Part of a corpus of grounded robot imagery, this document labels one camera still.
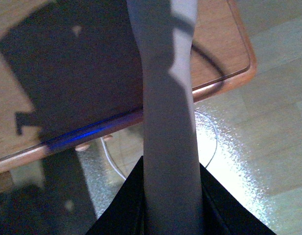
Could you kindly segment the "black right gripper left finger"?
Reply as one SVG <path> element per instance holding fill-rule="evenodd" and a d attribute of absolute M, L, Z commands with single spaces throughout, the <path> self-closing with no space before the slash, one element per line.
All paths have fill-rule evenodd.
<path fill-rule="evenodd" d="M 140 157 L 124 184 L 88 235 L 143 235 L 143 157 Z"/>

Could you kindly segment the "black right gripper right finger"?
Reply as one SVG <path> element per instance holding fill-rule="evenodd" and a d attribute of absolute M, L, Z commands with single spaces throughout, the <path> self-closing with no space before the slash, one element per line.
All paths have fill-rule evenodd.
<path fill-rule="evenodd" d="M 204 208 L 204 234 L 275 234 L 244 208 L 202 165 L 200 165 L 200 177 Z"/>

